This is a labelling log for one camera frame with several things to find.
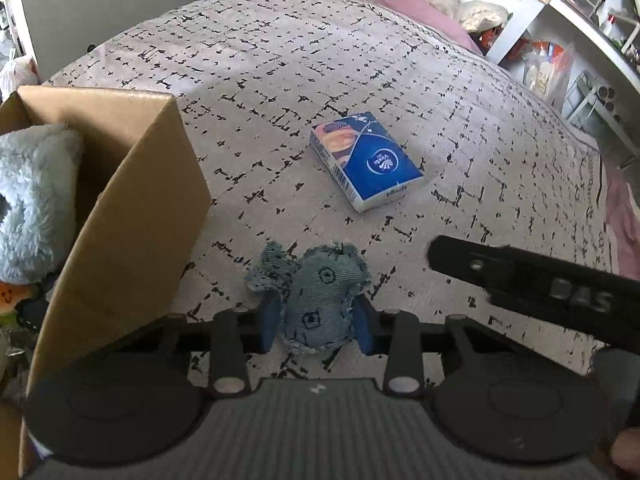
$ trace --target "gray ribbed base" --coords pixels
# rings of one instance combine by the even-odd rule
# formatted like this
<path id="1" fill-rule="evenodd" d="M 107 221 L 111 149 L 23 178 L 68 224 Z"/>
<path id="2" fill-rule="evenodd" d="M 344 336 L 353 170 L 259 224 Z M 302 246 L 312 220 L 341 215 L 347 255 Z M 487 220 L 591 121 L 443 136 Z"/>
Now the gray ribbed base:
<path id="1" fill-rule="evenodd" d="M 446 440 L 410 400 L 371 380 L 264 380 L 243 399 L 217 402 L 178 446 L 114 469 L 46 461 L 30 480 L 552 480 L 605 479 L 585 458 L 517 468 Z"/>

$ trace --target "bedspread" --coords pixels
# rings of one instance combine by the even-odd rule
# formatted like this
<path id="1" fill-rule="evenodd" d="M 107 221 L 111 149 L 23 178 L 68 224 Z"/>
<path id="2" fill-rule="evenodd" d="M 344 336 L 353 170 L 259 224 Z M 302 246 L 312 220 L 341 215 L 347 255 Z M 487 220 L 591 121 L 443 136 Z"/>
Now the bedspread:
<path id="1" fill-rule="evenodd" d="M 293 255 L 341 240 L 366 259 L 375 307 L 429 321 L 467 314 L 569 367 L 588 366 L 591 337 L 491 306 L 481 289 L 425 262 L 429 241 L 447 234 L 617 265 L 598 153 L 436 30 L 363 0 L 199 0 L 120 34 L 50 83 L 177 97 L 213 197 L 174 301 L 190 319 L 257 304 L 243 278 L 267 240 Z M 402 200 L 356 214 L 308 136 L 312 124 L 367 110 L 425 179 Z M 324 358 L 282 346 L 248 356 L 252 381 L 380 378 L 384 362 L 354 344 Z M 425 364 L 437 381 L 436 359 Z M 194 374 L 203 367 L 206 356 L 194 355 Z"/>

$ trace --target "white shelf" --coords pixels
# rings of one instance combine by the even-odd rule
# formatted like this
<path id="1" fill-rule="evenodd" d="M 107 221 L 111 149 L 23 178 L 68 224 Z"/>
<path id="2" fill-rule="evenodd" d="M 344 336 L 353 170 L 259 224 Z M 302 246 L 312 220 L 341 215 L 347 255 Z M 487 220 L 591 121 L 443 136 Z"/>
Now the white shelf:
<path id="1" fill-rule="evenodd" d="M 564 0 L 551 0 L 548 5 L 580 30 L 613 63 L 636 92 L 640 93 L 640 73 L 627 62 L 609 38 Z M 521 0 L 503 32 L 495 40 L 494 46 L 486 54 L 486 59 L 498 64 L 544 8 L 545 4 L 539 0 Z"/>
<path id="2" fill-rule="evenodd" d="M 640 73 L 635 70 L 625 59 L 622 53 L 604 36 L 596 26 L 563 0 L 551 0 L 549 6 L 562 14 L 575 28 L 581 31 L 598 49 L 609 58 L 622 75 L 631 83 L 631 86 L 640 93 Z"/>

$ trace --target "pink pillow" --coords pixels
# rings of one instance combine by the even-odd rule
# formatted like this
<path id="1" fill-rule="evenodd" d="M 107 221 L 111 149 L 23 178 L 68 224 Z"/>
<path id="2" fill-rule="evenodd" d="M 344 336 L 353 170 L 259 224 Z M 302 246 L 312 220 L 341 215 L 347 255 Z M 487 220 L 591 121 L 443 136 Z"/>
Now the pink pillow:
<path id="1" fill-rule="evenodd" d="M 404 14 L 408 18 L 416 22 L 435 28 L 444 34 L 447 38 L 455 41 L 460 46 L 470 50 L 478 56 L 482 56 L 482 52 L 473 42 L 466 30 L 449 16 L 444 15 L 427 0 L 367 0 L 384 7 L 388 7 L 399 14 Z"/>

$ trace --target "gray plush toy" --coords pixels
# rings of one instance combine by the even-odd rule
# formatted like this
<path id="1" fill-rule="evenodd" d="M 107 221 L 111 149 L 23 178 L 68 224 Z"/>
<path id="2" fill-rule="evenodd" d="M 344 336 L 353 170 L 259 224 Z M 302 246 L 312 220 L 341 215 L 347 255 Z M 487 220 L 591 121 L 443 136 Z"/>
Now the gray plush toy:
<path id="1" fill-rule="evenodd" d="M 0 136 L 0 280 L 27 285 L 58 270 L 76 237 L 82 137 L 64 124 Z"/>
<path id="2" fill-rule="evenodd" d="M 353 338 L 351 302 L 369 283 L 369 272 L 351 244 L 315 247 L 295 259 L 279 243 L 268 242 L 260 266 L 246 280 L 251 290 L 280 292 L 285 343 L 313 353 Z"/>

